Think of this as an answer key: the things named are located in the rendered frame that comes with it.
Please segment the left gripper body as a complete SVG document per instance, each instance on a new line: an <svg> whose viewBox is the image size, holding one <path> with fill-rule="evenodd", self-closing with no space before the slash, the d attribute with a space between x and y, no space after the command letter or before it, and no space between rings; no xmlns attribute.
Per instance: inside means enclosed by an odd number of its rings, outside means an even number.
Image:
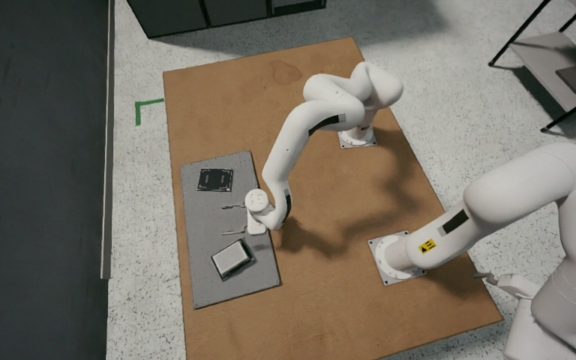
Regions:
<svg viewBox="0 0 576 360"><path fill-rule="evenodd" d="M501 274L497 286L518 300L533 300L533 297L541 289L539 285L515 273Z"/></svg>

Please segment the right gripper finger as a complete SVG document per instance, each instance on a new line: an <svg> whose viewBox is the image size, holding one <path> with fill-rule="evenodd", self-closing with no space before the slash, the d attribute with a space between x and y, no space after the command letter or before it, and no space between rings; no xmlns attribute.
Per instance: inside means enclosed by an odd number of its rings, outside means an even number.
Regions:
<svg viewBox="0 0 576 360"><path fill-rule="evenodd" d="M245 233L245 227L248 227L248 219L245 219L245 225L241 226L241 230L240 231L222 231L221 235L225 236L225 235L232 235L232 234L237 234L237 233Z"/></svg>
<svg viewBox="0 0 576 360"><path fill-rule="evenodd" d="M222 209L232 209L233 206L240 206L240 208L245 208L246 214L248 213L247 206L245 205L244 201L242 201L240 203L236 203L236 204L222 205Z"/></svg>

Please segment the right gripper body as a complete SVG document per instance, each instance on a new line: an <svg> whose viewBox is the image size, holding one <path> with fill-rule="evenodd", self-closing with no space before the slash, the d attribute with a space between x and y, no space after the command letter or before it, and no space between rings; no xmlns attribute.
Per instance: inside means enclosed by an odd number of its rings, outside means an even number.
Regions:
<svg viewBox="0 0 576 360"><path fill-rule="evenodd" d="M247 231L251 236L263 236L267 233L267 227L261 221L255 221L247 208Z"/></svg>

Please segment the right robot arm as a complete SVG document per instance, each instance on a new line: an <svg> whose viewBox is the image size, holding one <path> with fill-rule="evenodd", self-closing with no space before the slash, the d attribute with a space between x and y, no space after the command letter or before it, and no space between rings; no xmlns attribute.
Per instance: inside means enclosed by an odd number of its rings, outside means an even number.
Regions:
<svg viewBox="0 0 576 360"><path fill-rule="evenodd" d="M272 231L279 230L293 204L287 178L311 135L340 131L345 143L363 146L373 136L371 123L377 110L395 104L403 92L404 84L396 76L369 61L358 64L350 79L312 76L303 90L306 102L286 118L262 171L276 207L264 190L251 190L245 197L250 216Z"/></svg>

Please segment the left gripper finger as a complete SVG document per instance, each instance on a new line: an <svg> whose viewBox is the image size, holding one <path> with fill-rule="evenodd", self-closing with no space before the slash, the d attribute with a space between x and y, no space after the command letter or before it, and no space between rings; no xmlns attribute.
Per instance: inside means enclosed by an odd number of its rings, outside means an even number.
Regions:
<svg viewBox="0 0 576 360"><path fill-rule="evenodd" d="M476 272L476 273L472 273L471 277L474 279L481 279L481 278L487 278L486 281L489 284L492 284L493 286L497 286L498 281L499 280L495 280L494 279L494 274L488 272L488 273L481 273L481 272Z"/></svg>

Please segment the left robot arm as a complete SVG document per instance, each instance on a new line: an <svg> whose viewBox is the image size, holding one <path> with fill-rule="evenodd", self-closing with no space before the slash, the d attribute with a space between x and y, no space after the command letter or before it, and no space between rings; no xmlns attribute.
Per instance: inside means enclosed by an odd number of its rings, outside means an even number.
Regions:
<svg viewBox="0 0 576 360"><path fill-rule="evenodd" d="M542 145L479 176L445 214L405 237L382 239L376 261L388 276L409 278L554 201L565 258L532 300L519 300L503 355L576 360L576 144Z"/></svg>

